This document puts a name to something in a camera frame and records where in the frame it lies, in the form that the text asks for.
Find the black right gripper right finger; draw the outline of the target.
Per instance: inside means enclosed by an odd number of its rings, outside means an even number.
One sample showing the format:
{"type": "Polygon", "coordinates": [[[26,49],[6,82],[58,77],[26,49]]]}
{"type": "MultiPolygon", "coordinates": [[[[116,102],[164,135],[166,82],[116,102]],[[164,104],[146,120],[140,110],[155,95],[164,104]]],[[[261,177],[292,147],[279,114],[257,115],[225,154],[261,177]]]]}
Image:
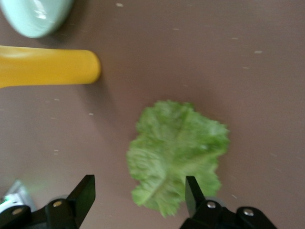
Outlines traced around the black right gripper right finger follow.
{"type": "Polygon", "coordinates": [[[182,229],[276,229],[257,208],[245,206],[232,212],[217,201],[206,199],[194,176],[185,179],[185,202],[189,217],[182,229]]]}

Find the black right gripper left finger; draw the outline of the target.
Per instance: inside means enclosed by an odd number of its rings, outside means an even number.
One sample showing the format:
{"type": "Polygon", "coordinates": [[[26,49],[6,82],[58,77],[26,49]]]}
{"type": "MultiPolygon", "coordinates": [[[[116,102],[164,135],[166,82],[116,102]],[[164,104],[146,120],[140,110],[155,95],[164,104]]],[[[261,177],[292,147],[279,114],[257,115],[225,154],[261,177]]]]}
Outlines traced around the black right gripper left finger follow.
{"type": "Polygon", "coordinates": [[[2,229],[78,229],[95,201],[95,176],[86,175],[66,199],[51,201],[32,212],[16,205],[0,214],[2,229]]]}

